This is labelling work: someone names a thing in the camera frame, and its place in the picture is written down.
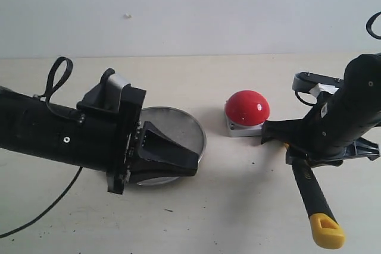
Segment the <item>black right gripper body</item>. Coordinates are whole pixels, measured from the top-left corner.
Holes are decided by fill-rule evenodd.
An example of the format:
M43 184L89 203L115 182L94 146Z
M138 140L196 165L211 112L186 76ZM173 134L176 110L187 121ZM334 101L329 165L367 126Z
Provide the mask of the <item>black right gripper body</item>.
M380 123L380 85L343 86L303 119L311 153L335 155Z

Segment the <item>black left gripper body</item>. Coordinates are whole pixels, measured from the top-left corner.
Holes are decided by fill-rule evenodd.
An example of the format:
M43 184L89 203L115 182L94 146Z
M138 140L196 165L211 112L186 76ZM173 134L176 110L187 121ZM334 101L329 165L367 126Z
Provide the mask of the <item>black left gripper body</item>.
M138 129L146 91L126 84L116 88L114 95L107 94L105 85L97 84L76 105L85 114L94 115L101 121L115 126L111 136L109 163L106 175L108 192L122 194L129 164L130 142Z

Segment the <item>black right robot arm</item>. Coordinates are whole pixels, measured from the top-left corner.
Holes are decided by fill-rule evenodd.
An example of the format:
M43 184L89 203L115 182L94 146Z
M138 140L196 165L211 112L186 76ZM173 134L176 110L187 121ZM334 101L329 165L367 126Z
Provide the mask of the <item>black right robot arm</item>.
M363 135L380 126L380 55L362 54L354 58L340 81L298 73L293 89L311 93L322 84L335 87L335 93L319 89L317 102L304 118L265 121L261 142L278 140L288 144L287 163L305 159L313 166L340 165L346 159L377 159L379 145Z

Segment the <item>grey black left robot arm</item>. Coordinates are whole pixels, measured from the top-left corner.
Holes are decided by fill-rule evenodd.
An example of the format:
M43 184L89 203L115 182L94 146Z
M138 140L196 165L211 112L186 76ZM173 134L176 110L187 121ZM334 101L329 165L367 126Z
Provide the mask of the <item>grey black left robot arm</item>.
M153 123L139 124L144 90L126 86L117 112L79 103L51 104L1 90L1 148L103 171L108 191L161 177L191 177L197 153L176 143Z

